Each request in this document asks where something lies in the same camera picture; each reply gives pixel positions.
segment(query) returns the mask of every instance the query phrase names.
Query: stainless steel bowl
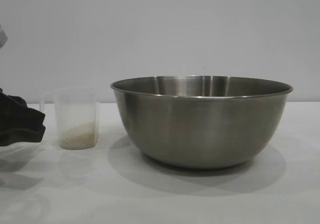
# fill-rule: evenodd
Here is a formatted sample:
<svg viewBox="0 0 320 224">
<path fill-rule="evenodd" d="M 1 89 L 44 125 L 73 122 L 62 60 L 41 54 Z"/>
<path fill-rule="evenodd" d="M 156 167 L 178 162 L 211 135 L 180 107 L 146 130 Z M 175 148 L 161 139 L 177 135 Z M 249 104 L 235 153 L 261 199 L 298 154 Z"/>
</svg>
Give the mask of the stainless steel bowl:
<svg viewBox="0 0 320 224">
<path fill-rule="evenodd" d="M 229 76 L 152 76 L 111 84 L 131 141 L 175 166 L 213 169 L 252 159 L 269 142 L 293 88 Z"/>
</svg>

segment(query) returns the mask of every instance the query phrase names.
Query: plastic measuring cup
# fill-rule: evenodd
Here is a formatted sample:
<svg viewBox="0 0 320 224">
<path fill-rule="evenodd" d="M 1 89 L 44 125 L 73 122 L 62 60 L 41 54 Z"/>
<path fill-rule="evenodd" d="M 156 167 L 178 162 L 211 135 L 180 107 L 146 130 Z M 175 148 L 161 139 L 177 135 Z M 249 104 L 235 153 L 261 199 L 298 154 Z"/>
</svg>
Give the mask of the plastic measuring cup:
<svg viewBox="0 0 320 224">
<path fill-rule="evenodd" d="M 99 133 L 99 103 L 90 87 L 69 87 L 47 91 L 39 103 L 45 109 L 45 97 L 53 98 L 60 147 L 87 149 L 96 146 Z"/>
</svg>

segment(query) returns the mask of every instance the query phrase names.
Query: measuring cup handle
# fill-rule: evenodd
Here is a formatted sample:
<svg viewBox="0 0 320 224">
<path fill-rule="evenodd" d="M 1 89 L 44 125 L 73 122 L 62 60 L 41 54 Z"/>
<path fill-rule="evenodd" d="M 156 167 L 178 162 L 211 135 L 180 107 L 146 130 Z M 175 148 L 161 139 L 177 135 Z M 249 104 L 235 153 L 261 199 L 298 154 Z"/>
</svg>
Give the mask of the measuring cup handle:
<svg viewBox="0 0 320 224">
<path fill-rule="evenodd" d="M 47 90 L 40 96 L 40 101 L 39 101 L 39 111 L 40 112 L 43 113 L 45 111 L 46 97 L 52 96 L 52 93 L 53 93 L 52 90 Z"/>
</svg>

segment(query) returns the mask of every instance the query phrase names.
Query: white table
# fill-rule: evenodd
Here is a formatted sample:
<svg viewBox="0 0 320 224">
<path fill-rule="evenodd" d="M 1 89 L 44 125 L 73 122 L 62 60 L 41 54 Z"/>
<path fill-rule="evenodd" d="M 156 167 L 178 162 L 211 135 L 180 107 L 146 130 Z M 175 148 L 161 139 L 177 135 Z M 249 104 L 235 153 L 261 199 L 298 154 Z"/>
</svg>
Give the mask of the white table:
<svg viewBox="0 0 320 224">
<path fill-rule="evenodd" d="M 101 104 L 99 140 L 86 150 L 61 149 L 53 105 L 46 113 L 47 141 L 0 148 L 1 224 L 320 222 L 320 102 L 287 103 L 253 162 L 207 172 L 142 156 L 114 103 Z"/>
</svg>

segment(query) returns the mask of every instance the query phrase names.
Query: gray object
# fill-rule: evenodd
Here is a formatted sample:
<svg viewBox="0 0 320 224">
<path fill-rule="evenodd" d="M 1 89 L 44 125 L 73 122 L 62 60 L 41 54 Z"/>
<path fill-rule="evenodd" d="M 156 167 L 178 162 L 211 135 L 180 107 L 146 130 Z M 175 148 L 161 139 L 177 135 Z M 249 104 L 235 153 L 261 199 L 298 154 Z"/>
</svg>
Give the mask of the gray object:
<svg viewBox="0 0 320 224">
<path fill-rule="evenodd" d="M 174 166 L 213 169 L 252 159 L 269 142 L 293 88 L 227 76 L 156 76 L 111 84 L 129 138 Z"/>
<path fill-rule="evenodd" d="M 2 30 L 1 25 L 0 25 L 0 49 L 5 45 L 7 40 L 8 40 L 8 37 L 5 34 L 4 30 Z"/>
</svg>

